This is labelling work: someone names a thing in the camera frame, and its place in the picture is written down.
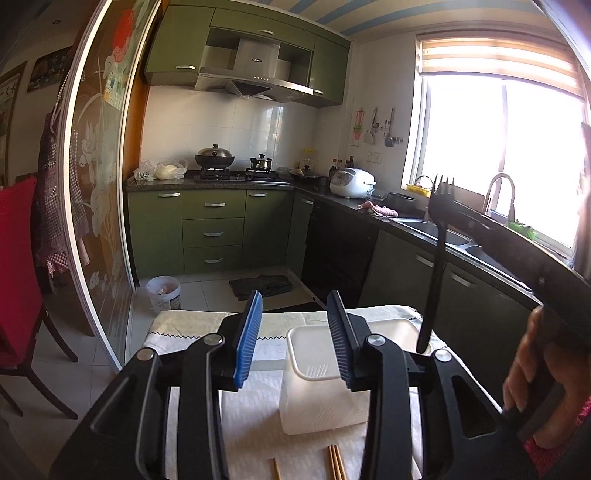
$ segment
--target white bucket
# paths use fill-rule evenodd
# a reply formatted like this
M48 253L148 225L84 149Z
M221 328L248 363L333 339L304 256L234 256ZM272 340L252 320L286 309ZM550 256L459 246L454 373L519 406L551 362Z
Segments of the white bucket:
M181 307L181 284L174 277L154 277L146 283L152 309L156 313L162 310L179 310Z

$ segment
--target wall picture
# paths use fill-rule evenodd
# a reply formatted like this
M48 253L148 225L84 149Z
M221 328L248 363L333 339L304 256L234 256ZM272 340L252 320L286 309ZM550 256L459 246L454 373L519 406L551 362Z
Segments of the wall picture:
M8 184L8 137L25 65L26 62L0 77L0 186Z
M65 73L66 59L71 48L63 48L37 59L27 92L59 83Z

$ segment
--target stainless steel range hood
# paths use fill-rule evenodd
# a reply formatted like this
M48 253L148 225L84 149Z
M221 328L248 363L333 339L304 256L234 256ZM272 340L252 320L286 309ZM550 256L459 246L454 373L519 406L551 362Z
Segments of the stainless steel range hood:
M195 90L228 92L241 97L264 98L279 103L313 95L309 87L275 77L279 45L241 38L233 69L202 66Z

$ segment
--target floor mat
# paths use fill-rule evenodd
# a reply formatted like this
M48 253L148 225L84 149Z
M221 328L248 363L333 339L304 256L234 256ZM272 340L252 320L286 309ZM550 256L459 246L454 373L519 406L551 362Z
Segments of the floor mat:
M285 275L259 275L255 278L230 280L228 283L239 301L247 300L253 290L258 290L263 297L272 297L287 293L293 288Z
M283 307L282 309L265 310L265 313L289 313L289 312L320 312L324 310L315 301L309 301L308 303L300 303L299 305L293 305L291 307Z

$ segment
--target chair leg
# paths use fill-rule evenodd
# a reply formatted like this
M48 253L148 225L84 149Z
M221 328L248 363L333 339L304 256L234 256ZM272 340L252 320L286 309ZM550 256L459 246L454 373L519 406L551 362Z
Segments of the chair leg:
M12 407L12 409L17 413L19 417L22 417L22 410L19 408L17 403L12 399L12 397L8 394L6 390L0 385L0 395L4 397L4 399L8 402L8 404Z
M63 350L63 352L68 356L68 358L70 360L72 360L74 363L76 363L78 361L78 357L72 351L72 349L68 346L66 341L61 337L60 332L57 331L57 328L56 328L55 324L53 323L51 317L47 313L47 310L42 309L41 318L43 319L43 323L45 323L47 330L49 330L49 333L51 334L53 339L56 341L56 343L60 346L60 348Z
M60 410L60 412L62 412L70 420L78 420L78 415L76 414L76 412L70 409L68 406L66 406L59 398L57 398L51 392L51 390L49 390L49 388L46 387L45 383L43 383L41 379L39 379L39 377L31 367L23 367L23 370L29 381L33 384L33 386L37 390L39 390L41 395L48 399L55 408Z

